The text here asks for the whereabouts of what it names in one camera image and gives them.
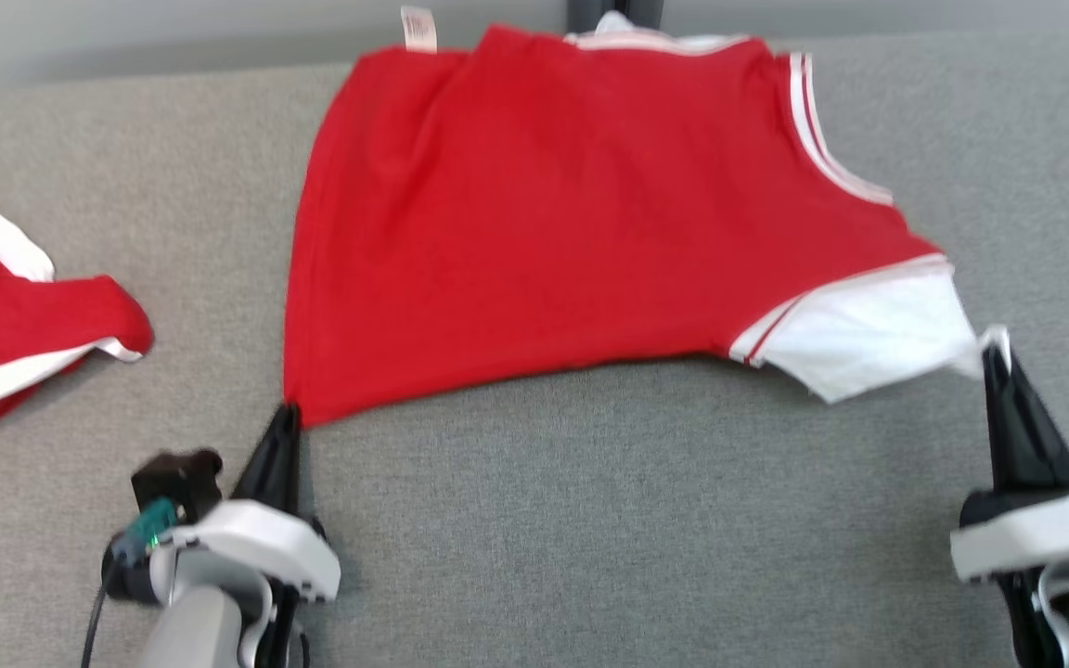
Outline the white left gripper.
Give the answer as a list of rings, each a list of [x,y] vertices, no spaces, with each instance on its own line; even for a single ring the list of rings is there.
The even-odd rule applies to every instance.
[[[300,407],[280,405],[235,482],[233,498],[246,500],[224,500],[203,521],[161,535],[149,562],[158,603],[174,603],[193,586],[254,600],[272,580],[296,588],[309,603],[337,597],[338,554],[313,525],[296,517],[300,469]],[[286,507],[291,515],[272,507]]]

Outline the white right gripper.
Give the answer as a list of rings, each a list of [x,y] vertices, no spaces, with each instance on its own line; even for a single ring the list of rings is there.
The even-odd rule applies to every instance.
[[[1069,490],[1069,445],[1017,358],[983,349],[993,490]],[[969,581],[1069,561],[1069,495],[1018,508],[950,535],[956,576]]]

